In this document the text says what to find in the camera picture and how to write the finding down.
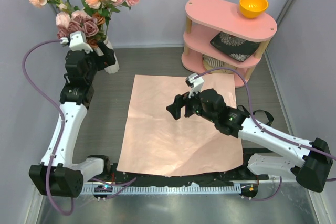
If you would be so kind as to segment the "brown rose flower stem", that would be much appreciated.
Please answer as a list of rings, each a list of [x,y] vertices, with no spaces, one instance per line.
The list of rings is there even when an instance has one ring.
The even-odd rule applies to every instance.
[[[106,19],[103,16],[100,16],[98,12],[93,14],[92,21],[95,24],[92,25],[86,25],[87,28],[87,43],[93,48],[98,48],[98,42],[102,41],[104,42],[106,39],[106,34],[104,31],[104,25],[106,23]]]

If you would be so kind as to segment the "pink wrapping paper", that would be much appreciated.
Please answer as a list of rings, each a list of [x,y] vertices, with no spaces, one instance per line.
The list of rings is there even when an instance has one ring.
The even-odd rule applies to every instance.
[[[167,111],[176,95],[189,90],[183,77],[135,76],[118,171],[187,176],[243,164],[240,139],[197,115],[175,120]]]

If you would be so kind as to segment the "mauve flower stem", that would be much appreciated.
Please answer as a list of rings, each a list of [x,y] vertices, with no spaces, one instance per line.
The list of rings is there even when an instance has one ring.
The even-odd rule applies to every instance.
[[[76,31],[84,32],[87,38],[88,31],[87,31],[86,25],[94,26],[94,23],[91,18],[92,17],[90,16],[86,18],[81,18],[81,17],[75,18],[75,20],[72,20],[70,22],[68,28],[58,28],[57,38],[61,39],[62,37],[70,37],[70,34]]]

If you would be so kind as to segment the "light pink peony stem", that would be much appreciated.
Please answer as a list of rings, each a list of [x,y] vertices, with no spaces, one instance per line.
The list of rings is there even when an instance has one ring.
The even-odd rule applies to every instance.
[[[56,15],[56,26],[58,28],[68,28],[70,22],[77,17],[86,18],[88,15],[83,10],[76,10],[71,14],[60,12]]]

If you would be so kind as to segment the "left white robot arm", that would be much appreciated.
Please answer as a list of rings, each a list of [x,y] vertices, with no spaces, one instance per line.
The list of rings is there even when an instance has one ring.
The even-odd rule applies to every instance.
[[[90,155],[73,164],[73,152],[81,124],[94,95],[93,80],[97,72],[118,65],[112,46],[99,42],[98,48],[85,52],[68,51],[65,57],[65,85],[56,106],[59,118],[48,150],[38,165],[29,169],[29,177],[44,196],[76,198],[85,182],[96,177],[105,182],[112,174],[105,155]]]

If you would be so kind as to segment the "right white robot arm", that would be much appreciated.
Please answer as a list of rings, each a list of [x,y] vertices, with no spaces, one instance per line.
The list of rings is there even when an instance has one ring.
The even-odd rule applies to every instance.
[[[237,173],[242,179],[250,179],[255,174],[288,177],[308,190],[323,192],[333,165],[326,141],[305,140],[275,130],[256,120],[247,110],[227,106],[214,89],[193,95],[178,94],[166,110],[178,120],[182,108],[186,118],[200,116],[212,122],[222,134],[256,143],[277,154],[271,158],[254,154],[249,161],[240,163]]]

